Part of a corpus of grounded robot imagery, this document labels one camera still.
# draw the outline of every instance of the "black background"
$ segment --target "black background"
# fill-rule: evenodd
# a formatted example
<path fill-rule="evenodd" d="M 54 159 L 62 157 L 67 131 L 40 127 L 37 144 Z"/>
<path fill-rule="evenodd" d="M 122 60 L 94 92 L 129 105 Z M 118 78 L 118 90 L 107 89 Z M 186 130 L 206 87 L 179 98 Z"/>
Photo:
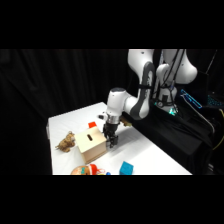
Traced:
<path fill-rule="evenodd" d="M 216 49 L 189 49 L 206 72 Z M 156 68 L 161 51 L 154 54 Z M 210 90 L 224 94 L 223 49 L 209 70 Z M 122 87 L 137 96 L 128 49 L 1 49 L 0 174 L 52 174 L 48 118 L 98 102 Z"/>

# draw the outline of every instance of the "plush toy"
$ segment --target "plush toy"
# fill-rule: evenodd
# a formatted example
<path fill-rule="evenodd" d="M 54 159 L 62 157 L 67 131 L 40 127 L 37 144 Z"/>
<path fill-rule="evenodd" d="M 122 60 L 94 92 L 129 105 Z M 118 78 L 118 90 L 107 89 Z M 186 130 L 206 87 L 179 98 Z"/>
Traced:
<path fill-rule="evenodd" d="M 60 149 L 62 152 L 70 152 L 70 148 L 75 146 L 74 134 L 70 131 L 65 139 L 63 139 L 56 149 Z"/>

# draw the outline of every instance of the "blue block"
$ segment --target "blue block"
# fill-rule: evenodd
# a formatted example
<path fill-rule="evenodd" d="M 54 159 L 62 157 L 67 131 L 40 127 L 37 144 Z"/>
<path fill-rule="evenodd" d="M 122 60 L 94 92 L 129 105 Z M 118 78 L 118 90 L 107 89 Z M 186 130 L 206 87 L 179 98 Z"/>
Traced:
<path fill-rule="evenodd" d="M 120 169 L 120 175 L 130 176 L 133 173 L 134 166 L 129 163 L 123 162 L 123 165 Z"/>

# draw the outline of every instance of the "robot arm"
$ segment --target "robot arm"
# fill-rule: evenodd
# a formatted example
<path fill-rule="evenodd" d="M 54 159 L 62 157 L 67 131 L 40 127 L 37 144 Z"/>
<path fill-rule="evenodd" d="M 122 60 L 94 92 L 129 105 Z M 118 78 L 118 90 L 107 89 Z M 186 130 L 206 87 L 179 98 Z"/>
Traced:
<path fill-rule="evenodd" d="M 197 76 L 197 69 L 190 63 L 186 49 L 163 49 L 166 64 L 159 66 L 156 75 L 160 82 L 157 107 L 172 115 L 178 113 L 174 104 L 177 84 L 189 84 Z"/>
<path fill-rule="evenodd" d="M 177 90 L 175 83 L 189 84 L 197 76 L 197 69 L 189 62 L 186 49 L 163 49 L 166 64 L 157 69 L 156 75 L 160 82 L 160 94 L 157 107 L 175 115 L 177 112 L 174 100 Z M 133 97 L 122 88 L 111 90 L 107 103 L 104 135 L 109 137 L 111 148 L 117 145 L 118 136 L 115 135 L 122 112 L 128 113 L 134 120 L 144 119 L 150 109 L 150 96 L 155 67 L 153 65 L 154 49 L 130 49 L 128 64 L 139 77 L 138 97 Z"/>
<path fill-rule="evenodd" d="M 104 135 L 109 137 L 111 148 L 117 145 L 118 136 L 115 132 L 120 124 L 120 117 L 125 111 L 133 119 L 141 120 L 149 113 L 150 95 L 155 67 L 153 65 L 154 49 L 130 49 L 128 64 L 139 77 L 138 97 L 131 96 L 122 88 L 111 90 L 104 119 Z"/>

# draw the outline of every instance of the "white table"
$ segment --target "white table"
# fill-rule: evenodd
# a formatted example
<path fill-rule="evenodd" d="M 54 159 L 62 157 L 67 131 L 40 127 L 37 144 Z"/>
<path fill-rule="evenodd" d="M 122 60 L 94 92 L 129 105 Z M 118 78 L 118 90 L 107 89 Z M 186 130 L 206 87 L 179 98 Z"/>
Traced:
<path fill-rule="evenodd" d="M 105 121 L 98 119 L 97 115 L 104 111 L 106 111 L 106 105 L 99 103 L 49 118 L 54 175 L 70 175 L 74 168 L 84 165 L 77 146 L 69 153 L 56 150 L 55 147 L 69 131 L 74 134 L 81 133 L 89 128 L 90 122 L 96 122 L 100 131 L 103 131 Z M 135 128 L 124 127 L 121 124 L 116 134 L 119 136 L 118 145 L 113 149 L 110 149 L 108 145 L 108 153 L 92 162 L 98 168 L 105 169 L 112 175 L 119 175 L 119 170 L 125 161 L 134 166 L 133 175 L 191 175 Z"/>

